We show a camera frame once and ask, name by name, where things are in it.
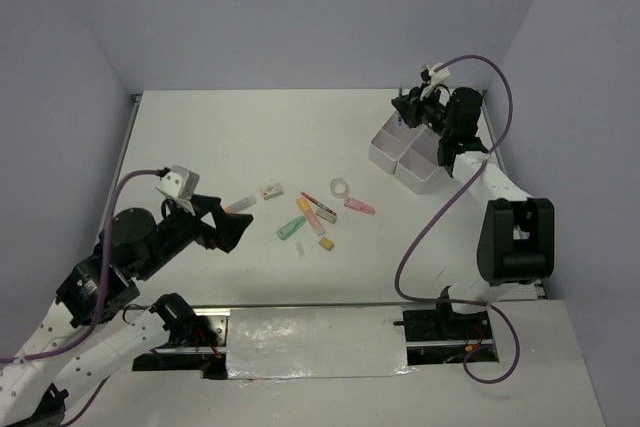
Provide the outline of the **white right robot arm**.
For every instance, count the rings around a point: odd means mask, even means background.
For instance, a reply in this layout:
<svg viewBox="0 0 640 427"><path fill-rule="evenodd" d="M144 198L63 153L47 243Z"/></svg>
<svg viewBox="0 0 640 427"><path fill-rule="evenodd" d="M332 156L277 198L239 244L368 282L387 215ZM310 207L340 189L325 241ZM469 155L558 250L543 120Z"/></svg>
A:
<svg viewBox="0 0 640 427"><path fill-rule="evenodd" d="M402 290L404 268L420 242L464 194L470 194L484 211L474 266L460 280L444 287L434 301L445 306L434 316L436 330L446 338L457 338L469 327L469 315L488 309L517 286L551 276L554 205L520 189L492 162L493 151L477 134L483 104L478 91L437 87L422 98L417 90L411 90L392 104L408 127L424 125L437 136L437 164L461 184L403 254L394 275L396 293L404 300L415 299Z"/></svg>

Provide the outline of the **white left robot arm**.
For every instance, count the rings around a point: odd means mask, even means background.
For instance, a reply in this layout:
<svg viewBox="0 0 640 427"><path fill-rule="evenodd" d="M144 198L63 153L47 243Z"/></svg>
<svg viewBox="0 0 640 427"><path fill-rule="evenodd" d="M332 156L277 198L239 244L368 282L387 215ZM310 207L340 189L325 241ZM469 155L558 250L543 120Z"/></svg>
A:
<svg viewBox="0 0 640 427"><path fill-rule="evenodd" d="M162 219L143 208L116 214L93 253L56 291L47 315L11 361L1 363L1 423L57 426L83 390L143 353L195 340L214 347L217 333L176 293L106 337L101 329L139 296L146 281L189 245L231 252L251 225L250 214L228 213L217 197L195 195L190 209L162 203Z"/></svg>

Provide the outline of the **orange grey highlighter marker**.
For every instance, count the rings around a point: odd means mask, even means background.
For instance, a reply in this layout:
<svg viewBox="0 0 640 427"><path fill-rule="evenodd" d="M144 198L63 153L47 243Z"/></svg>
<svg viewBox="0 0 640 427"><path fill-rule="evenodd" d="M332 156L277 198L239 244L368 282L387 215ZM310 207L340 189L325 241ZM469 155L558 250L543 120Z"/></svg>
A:
<svg viewBox="0 0 640 427"><path fill-rule="evenodd" d="M257 203L257 198L254 195L244 197L236 202L224 208L226 213L241 213Z"/></svg>

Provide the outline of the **white left storage container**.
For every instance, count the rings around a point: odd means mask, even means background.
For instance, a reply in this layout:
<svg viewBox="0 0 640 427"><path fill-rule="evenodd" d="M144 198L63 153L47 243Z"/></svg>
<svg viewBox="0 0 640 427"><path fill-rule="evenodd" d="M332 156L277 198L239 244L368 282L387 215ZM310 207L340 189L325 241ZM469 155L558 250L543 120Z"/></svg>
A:
<svg viewBox="0 0 640 427"><path fill-rule="evenodd" d="M392 114L372 138L368 159L385 173L394 175L400 158L423 130L423 126L408 127L399 114Z"/></svg>

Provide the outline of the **white storage container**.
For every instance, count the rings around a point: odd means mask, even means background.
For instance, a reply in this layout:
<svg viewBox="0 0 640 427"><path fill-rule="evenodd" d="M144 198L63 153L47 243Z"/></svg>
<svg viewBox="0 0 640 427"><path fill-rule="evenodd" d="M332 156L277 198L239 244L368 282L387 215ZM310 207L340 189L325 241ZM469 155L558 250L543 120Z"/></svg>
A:
<svg viewBox="0 0 640 427"><path fill-rule="evenodd" d="M439 138L424 129L401 155L395 178L417 195L434 195L448 184L448 176L438 165Z"/></svg>
<svg viewBox="0 0 640 427"><path fill-rule="evenodd" d="M392 114L372 138L368 159L385 173L394 175L400 158L423 130L423 126L408 127L399 114Z"/></svg>

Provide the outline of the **white staples box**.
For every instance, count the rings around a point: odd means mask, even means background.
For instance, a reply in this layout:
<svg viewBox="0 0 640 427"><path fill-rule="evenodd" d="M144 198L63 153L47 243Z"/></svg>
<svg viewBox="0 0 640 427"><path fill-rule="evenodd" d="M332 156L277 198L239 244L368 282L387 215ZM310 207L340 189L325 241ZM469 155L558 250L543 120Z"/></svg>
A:
<svg viewBox="0 0 640 427"><path fill-rule="evenodd" d="M272 183L260 189L261 197L269 200L284 194L284 189L280 183Z"/></svg>

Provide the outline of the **white right storage container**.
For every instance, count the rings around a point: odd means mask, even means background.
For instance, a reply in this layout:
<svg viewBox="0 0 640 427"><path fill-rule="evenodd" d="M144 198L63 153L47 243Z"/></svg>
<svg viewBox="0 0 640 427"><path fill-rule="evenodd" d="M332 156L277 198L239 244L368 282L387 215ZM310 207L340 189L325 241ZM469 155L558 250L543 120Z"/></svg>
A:
<svg viewBox="0 0 640 427"><path fill-rule="evenodd" d="M401 155L395 178L417 195L434 195L448 184L448 176L438 165L439 138L424 129Z"/></svg>

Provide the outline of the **yellow pink highlighter marker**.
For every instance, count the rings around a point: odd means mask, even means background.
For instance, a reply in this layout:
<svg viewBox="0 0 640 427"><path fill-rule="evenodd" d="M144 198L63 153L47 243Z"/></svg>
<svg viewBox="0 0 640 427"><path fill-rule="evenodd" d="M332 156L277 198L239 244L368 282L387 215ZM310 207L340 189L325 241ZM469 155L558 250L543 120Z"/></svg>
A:
<svg viewBox="0 0 640 427"><path fill-rule="evenodd" d="M302 214L304 215L304 217L306 218L311 228L313 229L313 231L315 232L315 234L318 236L324 236L326 233L326 230L321 224L317 215L312 211L308 201L304 197L299 197L296 200L296 204L300 209L300 211L302 212Z"/></svg>

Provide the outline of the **white eraser in sleeve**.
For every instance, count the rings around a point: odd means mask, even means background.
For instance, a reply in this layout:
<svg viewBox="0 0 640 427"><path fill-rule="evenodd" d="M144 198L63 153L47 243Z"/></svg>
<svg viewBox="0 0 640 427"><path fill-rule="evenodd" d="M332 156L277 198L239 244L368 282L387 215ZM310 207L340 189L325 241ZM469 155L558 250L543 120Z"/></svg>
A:
<svg viewBox="0 0 640 427"><path fill-rule="evenodd" d="M331 212L326 211L325 209L322 208L317 208L316 209L316 215L318 217L320 217L321 219L334 224L337 221L337 216Z"/></svg>

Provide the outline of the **clear adhesive tape roll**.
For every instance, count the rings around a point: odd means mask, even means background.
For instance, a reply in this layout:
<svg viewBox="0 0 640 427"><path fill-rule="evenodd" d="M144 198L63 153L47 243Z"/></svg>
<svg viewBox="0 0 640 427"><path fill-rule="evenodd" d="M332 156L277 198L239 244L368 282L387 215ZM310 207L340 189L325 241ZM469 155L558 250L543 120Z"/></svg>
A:
<svg viewBox="0 0 640 427"><path fill-rule="evenodd" d="M349 186L343 178L334 178L330 182L330 192L333 197L344 199L349 196Z"/></svg>

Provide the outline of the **yellow eraser block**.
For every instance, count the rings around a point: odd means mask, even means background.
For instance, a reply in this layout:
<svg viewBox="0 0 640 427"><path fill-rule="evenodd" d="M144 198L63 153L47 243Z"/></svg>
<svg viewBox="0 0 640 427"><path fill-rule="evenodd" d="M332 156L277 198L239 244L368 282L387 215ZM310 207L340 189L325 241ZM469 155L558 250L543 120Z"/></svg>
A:
<svg viewBox="0 0 640 427"><path fill-rule="evenodd" d="M318 244L327 251L331 251L334 247L334 243L326 237L321 237Z"/></svg>

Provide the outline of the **pink correction tape dispenser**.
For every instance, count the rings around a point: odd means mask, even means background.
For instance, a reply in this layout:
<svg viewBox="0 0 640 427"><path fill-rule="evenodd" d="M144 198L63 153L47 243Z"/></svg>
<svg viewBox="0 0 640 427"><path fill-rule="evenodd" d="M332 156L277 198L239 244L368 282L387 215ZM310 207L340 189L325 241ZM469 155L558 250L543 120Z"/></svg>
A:
<svg viewBox="0 0 640 427"><path fill-rule="evenodd" d="M376 213L376 210L373 206L352 197L346 197L343 201L343 205L348 209L367 215L374 215Z"/></svg>

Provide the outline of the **silver foil covered panel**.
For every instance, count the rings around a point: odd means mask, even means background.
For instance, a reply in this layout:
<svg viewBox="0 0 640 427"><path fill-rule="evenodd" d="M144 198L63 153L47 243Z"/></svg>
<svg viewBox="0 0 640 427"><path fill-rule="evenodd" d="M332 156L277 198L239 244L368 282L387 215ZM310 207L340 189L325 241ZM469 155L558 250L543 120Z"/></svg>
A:
<svg viewBox="0 0 640 427"><path fill-rule="evenodd" d="M410 372L398 306L233 310L231 379L369 378Z"/></svg>

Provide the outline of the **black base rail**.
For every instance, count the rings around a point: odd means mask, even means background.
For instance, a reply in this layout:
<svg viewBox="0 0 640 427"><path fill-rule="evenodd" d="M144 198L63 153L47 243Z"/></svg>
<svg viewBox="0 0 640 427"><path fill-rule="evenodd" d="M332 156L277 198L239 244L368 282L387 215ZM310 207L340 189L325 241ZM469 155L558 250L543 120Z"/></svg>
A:
<svg viewBox="0 0 640 427"><path fill-rule="evenodd" d="M485 312L397 304L199 308L192 339L168 341L133 362L135 372L192 371L210 380L392 377L424 365L495 362Z"/></svg>

